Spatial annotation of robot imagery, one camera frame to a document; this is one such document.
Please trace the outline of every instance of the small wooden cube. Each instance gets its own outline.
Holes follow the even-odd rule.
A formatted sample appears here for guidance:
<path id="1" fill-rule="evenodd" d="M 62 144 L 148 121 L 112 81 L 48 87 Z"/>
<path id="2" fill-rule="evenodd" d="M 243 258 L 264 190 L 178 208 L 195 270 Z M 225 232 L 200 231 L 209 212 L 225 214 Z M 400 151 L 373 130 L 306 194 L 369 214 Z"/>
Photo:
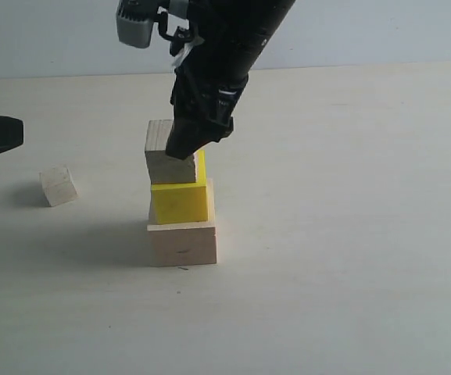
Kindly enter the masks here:
<path id="1" fill-rule="evenodd" d="M 152 242 L 154 266 L 217 263 L 217 226 L 211 180 L 208 180 L 207 190 L 209 220 L 206 222 L 158 225 L 151 205 L 147 231 Z"/>
<path id="2" fill-rule="evenodd" d="M 166 155 L 166 143 L 172 127 L 172 120 L 149 122 L 145 140 L 145 161 L 151 184 L 188 184 L 197 181 L 195 155 L 186 160 Z"/>
<path id="3" fill-rule="evenodd" d="M 70 171 L 66 166 L 57 166 L 39 173 L 41 186 L 51 207 L 71 202 L 77 198 Z"/>
<path id="4" fill-rule="evenodd" d="M 206 163 L 204 151 L 199 156 L 198 179 L 190 184 L 153 184 L 152 205 L 158 224 L 208 221 Z"/>

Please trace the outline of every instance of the stacked blocks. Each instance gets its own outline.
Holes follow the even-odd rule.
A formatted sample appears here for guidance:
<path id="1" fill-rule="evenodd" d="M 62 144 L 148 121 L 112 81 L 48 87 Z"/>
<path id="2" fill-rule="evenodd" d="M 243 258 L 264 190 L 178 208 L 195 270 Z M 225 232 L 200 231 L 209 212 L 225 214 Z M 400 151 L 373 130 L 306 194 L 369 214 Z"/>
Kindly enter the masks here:
<path id="1" fill-rule="evenodd" d="M 151 121 L 145 159 L 151 179 L 147 231 L 155 266 L 191 266 L 217 262 L 213 181 L 206 176 L 205 153 L 186 160 L 166 155 L 173 121 Z"/>

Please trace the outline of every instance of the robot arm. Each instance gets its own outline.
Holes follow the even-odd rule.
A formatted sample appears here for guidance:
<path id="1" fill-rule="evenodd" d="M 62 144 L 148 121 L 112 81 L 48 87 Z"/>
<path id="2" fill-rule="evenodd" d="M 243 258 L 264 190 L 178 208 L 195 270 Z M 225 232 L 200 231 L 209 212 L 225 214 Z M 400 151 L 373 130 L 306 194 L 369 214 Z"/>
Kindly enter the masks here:
<path id="1" fill-rule="evenodd" d="M 177 57 L 171 94 L 174 127 L 166 153 L 185 159 L 234 130 L 232 113 L 249 71 L 295 0 L 120 0 L 117 33 L 122 43 L 150 46 L 154 23 Z M 168 14 L 189 28 L 167 33 Z"/>

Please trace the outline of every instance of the white wall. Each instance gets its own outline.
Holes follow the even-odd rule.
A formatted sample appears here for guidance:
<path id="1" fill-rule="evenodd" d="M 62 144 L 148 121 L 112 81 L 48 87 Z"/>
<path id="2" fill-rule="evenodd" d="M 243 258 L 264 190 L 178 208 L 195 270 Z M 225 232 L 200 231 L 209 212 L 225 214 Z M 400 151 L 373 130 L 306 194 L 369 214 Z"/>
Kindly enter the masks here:
<path id="1" fill-rule="evenodd" d="M 169 72 L 118 42 L 117 0 L 0 0 L 0 77 Z M 451 59 L 451 0 L 298 0 L 256 68 Z"/>

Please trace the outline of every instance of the large wooden block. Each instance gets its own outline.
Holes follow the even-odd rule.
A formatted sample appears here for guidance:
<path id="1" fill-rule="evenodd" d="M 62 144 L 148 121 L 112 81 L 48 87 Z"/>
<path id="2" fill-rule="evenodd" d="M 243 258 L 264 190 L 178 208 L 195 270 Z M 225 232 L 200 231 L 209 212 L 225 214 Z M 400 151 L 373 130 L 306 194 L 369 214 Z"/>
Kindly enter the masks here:
<path id="1" fill-rule="evenodd" d="M 186 160 L 166 155 L 172 120 L 150 121 L 145 140 L 145 161 L 152 184 L 189 184 L 197 181 L 197 160 L 191 155 Z"/>
<path id="2" fill-rule="evenodd" d="M 213 182 L 207 181 L 206 222 L 158 225 L 153 204 L 147 231 L 152 242 L 154 266 L 194 266 L 217 263 L 217 227 Z"/>
<path id="3" fill-rule="evenodd" d="M 77 198 L 70 171 L 66 166 L 57 166 L 39 173 L 41 186 L 51 207 L 62 205 Z"/>
<path id="4" fill-rule="evenodd" d="M 198 154 L 198 178 L 191 184 L 153 184 L 152 204 L 158 224 L 202 222 L 209 219 L 204 151 Z"/>

